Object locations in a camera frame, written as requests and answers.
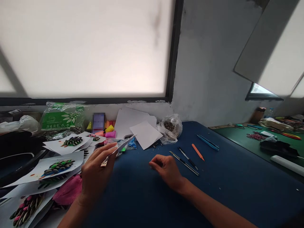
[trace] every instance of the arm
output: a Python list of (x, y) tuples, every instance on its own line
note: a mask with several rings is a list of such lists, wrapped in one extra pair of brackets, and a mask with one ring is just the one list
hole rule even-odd
[(214, 227), (256, 227), (182, 177), (172, 156), (156, 155), (149, 165), (171, 189), (189, 200)]
[[(116, 143), (111, 143), (98, 148), (82, 166), (82, 192), (72, 203), (70, 209), (58, 225), (58, 228), (75, 228), (81, 226), (94, 202), (101, 197), (113, 171), (117, 153), (112, 154), (117, 149), (117, 147), (114, 147), (115, 145)], [(109, 159), (106, 167), (100, 167), (108, 156)]]

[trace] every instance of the green cutting mat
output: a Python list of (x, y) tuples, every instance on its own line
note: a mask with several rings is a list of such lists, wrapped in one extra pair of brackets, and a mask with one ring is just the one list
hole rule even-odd
[(302, 140), (296, 140), (292, 138), (288, 138), (286, 136), (283, 136), (278, 133), (271, 132), (267, 130), (265, 127), (263, 127), (263, 130), (254, 130), (250, 129), (248, 127), (245, 127), (245, 129), (240, 129), (240, 128), (234, 128), (234, 127), (226, 127), (226, 128), (219, 128), (219, 129), (213, 129), (216, 133), (222, 135), (223, 137), (233, 141), (234, 143), (240, 145), (241, 147), (244, 147), (245, 149), (249, 150), (250, 152), (256, 154), (257, 156), (263, 158), (264, 160), (272, 163), (273, 165), (277, 166), (278, 168), (282, 169), (283, 171), (287, 172), (288, 174), (292, 175), (296, 179), (300, 180), (301, 182), (304, 183), (304, 178), (293, 171), (290, 171), (289, 169), (273, 162), (270, 160), (270, 157), (273, 155), (279, 155), (291, 162), (294, 162), (295, 164), (298, 164), (302, 167), (304, 167), (304, 159), (301, 158), (292, 158), (288, 156), (282, 156), (280, 154), (276, 154), (274, 152), (262, 152), (260, 150), (260, 141), (257, 141), (255, 139), (251, 139), (247, 137), (247, 134), (253, 134), (253, 131), (266, 131), (269, 132), (275, 136), (277, 136), (277, 139), (290, 144), (292, 148), (296, 149), (300, 155), (300, 157), (304, 157), (304, 134), (299, 134), (299, 133), (291, 133), (293, 135), (297, 135), (302, 138)]

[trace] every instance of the window frame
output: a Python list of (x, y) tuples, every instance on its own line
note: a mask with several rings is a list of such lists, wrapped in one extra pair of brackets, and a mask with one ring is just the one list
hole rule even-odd
[(250, 89), (245, 98), (246, 101), (249, 100), (284, 100), (281, 97), (273, 94), (273, 93), (252, 93), (252, 89), (254, 87), (254, 82), (252, 82)]
[[(168, 64), (168, 76), (166, 85), (165, 97), (127, 97), (127, 98), (0, 98), (0, 106), (23, 106), (23, 105), (45, 105), (47, 101), (69, 103), (74, 101), (81, 101), (86, 105), (94, 104), (123, 104), (123, 103), (136, 103), (136, 102), (172, 102), (173, 98), (173, 85), (175, 78), (175, 68), (177, 61), (177, 51), (181, 30), (181, 17), (183, 13), (184, 0), (175, 0), (174, 17), (172, 25), (171, 47)], [(1, 58), (3, 68), (13, 69), (6, 59)]]

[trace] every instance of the orange pen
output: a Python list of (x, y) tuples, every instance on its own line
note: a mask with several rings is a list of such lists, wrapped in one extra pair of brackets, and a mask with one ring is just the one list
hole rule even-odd
[(192, 147), (193, 147), (193, 149), (196, 151), (196, 153), (199, 155), (199, 157), (200, 157), (203, 161), (205, 161), (204, 158), (203, 158), (203, 156), (200, 154), (199, 150), (196, 148), (196, 146), (195, 146), (194, 144), (192, 144)]

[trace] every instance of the black pen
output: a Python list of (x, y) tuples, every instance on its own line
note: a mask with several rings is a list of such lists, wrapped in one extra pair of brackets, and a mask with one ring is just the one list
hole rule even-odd
[(181, 153), (188, 159), (188, 161), (191, 163), (191, 165), (196, 168), (198, 170), (198, 168), (196, 167), (196, 165), (193, 163), (193, 161), (191, 161), (190, 158), (188, 158), (188, 156), (185, 154), (185, 152), (180, 148), (178, 147), (178, 149), (181, 151)]

